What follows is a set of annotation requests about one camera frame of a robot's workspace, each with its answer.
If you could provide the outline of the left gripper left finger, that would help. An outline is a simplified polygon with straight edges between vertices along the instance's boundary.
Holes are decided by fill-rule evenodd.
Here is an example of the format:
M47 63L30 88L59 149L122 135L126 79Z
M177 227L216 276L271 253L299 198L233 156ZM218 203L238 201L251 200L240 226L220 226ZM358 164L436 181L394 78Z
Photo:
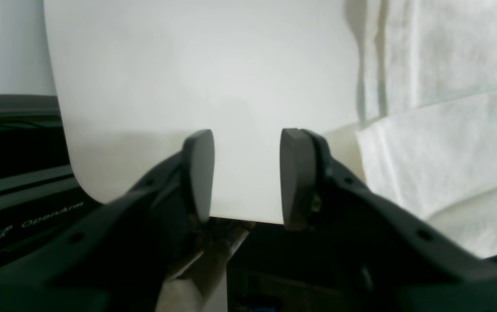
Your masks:
M209 219L211 130L126 194L0 268L0 312L153 312L167 271L195 250Z

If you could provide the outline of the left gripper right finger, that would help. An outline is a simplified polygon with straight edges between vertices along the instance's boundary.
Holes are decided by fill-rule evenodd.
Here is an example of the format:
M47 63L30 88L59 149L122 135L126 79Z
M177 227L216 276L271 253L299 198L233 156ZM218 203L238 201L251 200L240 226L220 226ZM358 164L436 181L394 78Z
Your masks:
M284 228L333 270L351 311L497 312L497 264L372 192L310 130L280 138Z

